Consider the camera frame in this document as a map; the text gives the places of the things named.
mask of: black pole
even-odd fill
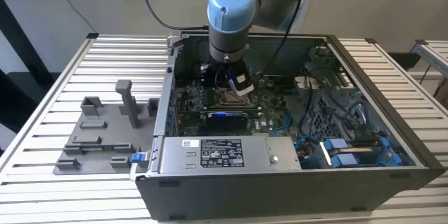
[[[0,70],[0,123],[19,132],[34,113],[38,103],[27,96]]]
[[[0,31],[10,41],[39,85],[47,89],[54,83],[54,78],[11,12],[6,0],[0,0]]]

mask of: black cable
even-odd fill
[[[324,82],[318,77],[315,77],[311,73],[308,74],[308,76],[312,77],[319,82],[319,84],[323,88],[326,87]],[[336,98],[334,97],[332,90],[330,90],[330,92],[327,92],[327,95],[328,95],[331,101],[336,104],[338,108],[340,108],[342,111],[346,112],[347,110],[346,110],[344,106],[338,102]]]
[[[168,29],[174,29],[174,30],[208,30],[208,26],[178,27],[178,26],[168,25],[164,21],[162,21],[162,19],[159,18],[156,12],[154,12],[155,10],[151,7],[150,0],[146,0],[146,3],[147,3],[147,6],[148,6],[148,9],[150,9],[150,12],[151,12],[152,16],[155,17],[156,21],[160,23],[160,25],[163,25]]]
[[[438,88],[436,88],[436,91],[435,91],[435,93],[434,93],[434,97],[436,97],[436,95],[439,94],[439,92],[440,92],[440,89],[442,89],[442,87],[446,85],[446,83],[447,83],[447,79],[443,79],[443,81],[440,82],[440,84],[439,84],[439,86],[438,86]]]
[[[367,103],[366,101],[356,101],[356,102],[348,107],[347,112],[346,112],[346,115],[344,115],[344,118],[347,118],[347,116],[348,116],[350,112],[352,111],[352,109],[354,109],[359,104],[363,105],[363,108],[364,108],[364,117],[366,117],[366,128],[364,128],[363,135],[366,135],[367,128],[368,128],[370,121],[371,121],[366,103]]]
[[[312,98],[314,98],[314,86],[312,86],[312,83],[311,83],[311,77],[308,77],[308,85],[310,85],[310,88],[308,88],[308,100],[307,100],[307,105],[306,105],[306,111],[300,117],[300,121],[299,121],[299,125],[298,125],[298,128],[299,128],[299,133],[302,136],[306,136],[306,132],[303,130],[303,123],[304,123],[304,120],[307,118],[307,115],[310,113],[310,109],[311,109],[311,103],[312,103]]]
[[[87,19],[84,18],[84,16],[82,15],[82,13],[79,13],[79,11],[76,10],[76,8],[75,8],[75,6],[72,5],[71,1],[67,0],[67,2],[68,2],[68,4],[70,4],[70,6],[72,7],[74,11],[78,13],[78,15],[82,17],[82,19],[84,19],[86,23],[87,23],[87,24],[90,25],[90,27],[92,28],[94,32],[99,33],[99,32],[95,30],[95,28],[94,28],[94,26],[91,25],[91,23],[90,23],[90,22],[87,21]]]
[[[290,35],[290,32],[291,32],[291,28],[292,28],[292,25],[294,25],[294,23],[295,23],[296,16],[298,16],[298,13],[299,13],[300,4],[302,4],[302,0],[298,0],[296,9],[294,10],[295,13],[294,13],[294,15],[292,15],[292,19],[291,19],[291,22],[290,22],[290,24],[288,24],[288,28],[287,28],[286,35],[284,35],[284,37],[283,37],[283,40],[282,40],[282,42],[280,42],[280,45],[279,45],[279,47],[278,47],[278,49],[276,49],[274,55],[272,55],[272,57],[271,57],[271,60],[268,61],[268,64],[266,65],[266,68],[264,68],[264,70],[262,71],[262,74],[264,74],[266,71],[267,71],[267,69],[270,68],[270,65],[272,64],[274,60],[276,59],[276,57],[278,57],[278,55],[279,55],[279,52],[280,52],[280,50],[282,50],[282,48],[283,48],[283,46],[284,46],[284,44],[286,44],[286,42],[287,42],[287,38],[288,38],[288,35]]]
[[[430,68],[431,68],[431,64],[430,64],[430,66],[428,66],[428,68],[427,68],[426,73],[423,74],[423,77],[422,77],[422,80],[420,80],[420,85],[422,85],[422,83],[423,83],[423,81],[424,81],[424,79],[426,79],[426,77],[427,77],[427,73],[428,73],[428,71],[430,71]]]

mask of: white wall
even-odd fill
[[[62,71],[91,32],[88,25],[66,0],[6,1],[50,71]],[[100,33],[168,33],[152,18],[144,0],[71,1]],[[151,1],[167,23],[206,23],[207,0]],[[447,0],[312,0],[300,31],[374,37],[388,50],[407,51],[416,38],[448,39],[447,14]],[[270,30],[255,27],[254,31]],[[15,64],[0,65],[8,72],[23,70]]]
[[[302,32],[375,38],[390,51],[448,40],[448,0],[312,0]]]

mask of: blue latch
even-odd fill
[[[147,159],[147,154],[146,153],[134,153],[131,156],[131,162],[132,163],[142,163]]]

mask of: blue connector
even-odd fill
[[[347,154],[336,154],[331,158],[331,162],[334,164],[334,167],[338,168],[340,166],[354,166],[356,167],[358,161],[355,159],[355,156],[351,153]]]
[[[327,150],[331,150],[331,149],[335,149],[335,148],[338,148],[338,149],[348,148],[347,141],[343,138],[326,139],[324,146],[326,146]]]
[[[147,160],[146,153],[134,153],[131,156],[131,163],[142,163]]]

